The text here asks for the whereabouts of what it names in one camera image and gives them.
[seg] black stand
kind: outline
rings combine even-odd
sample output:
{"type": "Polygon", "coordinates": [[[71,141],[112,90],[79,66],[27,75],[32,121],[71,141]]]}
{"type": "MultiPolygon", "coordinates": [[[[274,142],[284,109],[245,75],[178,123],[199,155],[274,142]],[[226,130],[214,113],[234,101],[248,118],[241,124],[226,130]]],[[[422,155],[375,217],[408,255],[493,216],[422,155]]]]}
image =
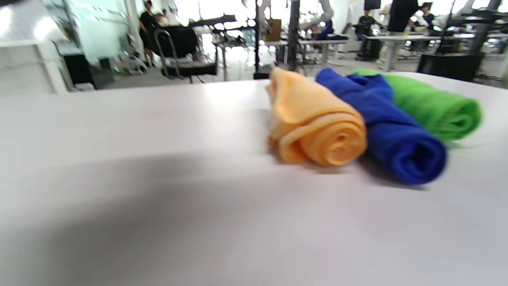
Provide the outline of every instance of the black stand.
{"type": "MultiPolygon", "coordinates": [[[[259,67],[259,40],[260,40],[260,24],[258,23],[259,7],[256,4],[256,73],[254,79],[267,79],[270,78],[272,71],[271,66],[259,67]]],[[[297,67],[296,53],[298,49],[298,21],[300,20],[300,0],[291,1],[291,15],[289,20],[289,34],[288,34],[288,53],[286,65],[279,65],[280,67],[289,71],[295,71],[297,67]]]]}
{"type": "Polygon", "coordinates": [[[288,65],[289,71],[296,71],[296,52],[298,48],[298,21],[300,20],[300,0],[291,3],[288,28],[288,65]]]}
{"type": "Polygon", "coordinates": [[[484,57],[482,48],[487,40],[488,33],[496,20],[495,11],[497,11],[500,4],[501,0],[490,0],[487,7],[490,14],[485,17],[485,19],[482,19],[481,23],[478,24],[477,34],[472,40],[472,45],[468,53],[446,54],[444,47],[444,42],[446,41],[444,39],[446,29],[450,26],[462,25],[465,22],[472,22],[471,20],[464,19],[459,20],[462,21],[462,23],[456,23],[456,21],[453,21],[454,23],[451,24],[452,10],[450,10],[447,24],[442,31],[439,48],[436,50],[435,54],[422,55],[418,66],[418,72],[463,81],[473,81],[480,69],[484,57]]]}

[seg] table surface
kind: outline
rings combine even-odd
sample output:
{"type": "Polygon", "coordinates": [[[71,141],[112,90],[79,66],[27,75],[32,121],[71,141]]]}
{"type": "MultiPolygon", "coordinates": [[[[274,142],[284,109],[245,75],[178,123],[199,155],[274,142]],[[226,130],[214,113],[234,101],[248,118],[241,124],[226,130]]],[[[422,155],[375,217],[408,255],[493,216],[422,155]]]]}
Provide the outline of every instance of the table surface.
{"type": "MultiPolygon", "coordinates": [[[[474,38],[474,34],[458,34],[445,39],[469,39],[474,38]]],[[[508,34],[489,34],[488,39],[508,38],[508,34]]],[[[438,36],[425,36],[425,35],[408,35],[408,36],[368,36],[367,39],[381,40],[381,41],[428,41],[428,40],[439,40],[441,37],[438,36]]]]}
{"type": "Polygon", "coordinates": [[[508,284],[508,91],[418,188],[267,149],[266,81],[3,97],[9,286],[508,284]]]}
{"type": "MultiPolygon", "coordinates": [[[[347,40],[300,40],[299,44],[302,45],[324,45],[324,44],[344,44],[347,40]]],[[[213,43],[214,45],[218,45],[219,47],[254,47],[254,44],[246,44],[246,45],[237,45],[237,44],[225,44],[225,43],[213,43]]],[[[264,42],[261,46],[286,46],[288,44],[287,41],[274,41],[274,42],[264,42]]]]}

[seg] microfiber cloth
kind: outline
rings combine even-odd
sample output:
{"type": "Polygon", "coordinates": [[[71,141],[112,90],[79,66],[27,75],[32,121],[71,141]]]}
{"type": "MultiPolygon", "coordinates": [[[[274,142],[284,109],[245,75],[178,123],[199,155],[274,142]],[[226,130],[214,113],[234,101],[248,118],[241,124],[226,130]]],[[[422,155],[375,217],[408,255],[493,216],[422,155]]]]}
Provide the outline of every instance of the microfiber cloth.
{"type": "Polygon", "coordinates": [[[363,118],[328,89],[281,68],[273,69],[270,80],[269,143],[282,159],[343,165],[367,149],[363,118]]]}
{"type": "Polygon", "coordinates": [[[360,112],[369,151],[400,182],[426,184],[442,173],[447,160],[444,144],[395,106],[393,90],[382,76],[344,77],[325,69],[316,82],[360,112]]]}
{"type": "MultiPolygon", "coordinates": [[[[359,69],[360,75],[377,71],[359,69]]],[[[394,91],[394,102],[420,125],[443,141],[460,140],[473,133],[482,121],[480,105],[473,99],[441,91],[421,81],[382,74],[394,91]]]]}

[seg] cardboard box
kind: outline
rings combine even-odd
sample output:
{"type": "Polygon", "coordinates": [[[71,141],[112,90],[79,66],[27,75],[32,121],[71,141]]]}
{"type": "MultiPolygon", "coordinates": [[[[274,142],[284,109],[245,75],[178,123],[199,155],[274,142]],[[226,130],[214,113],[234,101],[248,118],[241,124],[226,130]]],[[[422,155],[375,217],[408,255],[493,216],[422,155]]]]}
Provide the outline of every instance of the cardboard box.
{"type": "Polygon", "coordinates": [[[282,31],[282,20],[280,19],[268,19],[268,25],[270,25],[270,34],[265,34],[265,42],[276,42],[280,41],[280,32],[282,31]]]}

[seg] green towel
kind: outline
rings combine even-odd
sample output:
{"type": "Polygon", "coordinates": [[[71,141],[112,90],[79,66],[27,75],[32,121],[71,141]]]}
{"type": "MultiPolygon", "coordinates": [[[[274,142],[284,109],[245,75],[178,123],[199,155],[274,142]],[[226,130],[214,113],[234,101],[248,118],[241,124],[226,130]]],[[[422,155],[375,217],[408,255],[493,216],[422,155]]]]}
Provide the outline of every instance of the green towel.
{"type": "Polygon", "coordinates": [[[393,88],[395,104],[443,141],[468,136],[482,120],[480,106],[473,99],[404,76],[368,69],[358,69],[354,73],[363,76],[382,74],[393,88]]]}

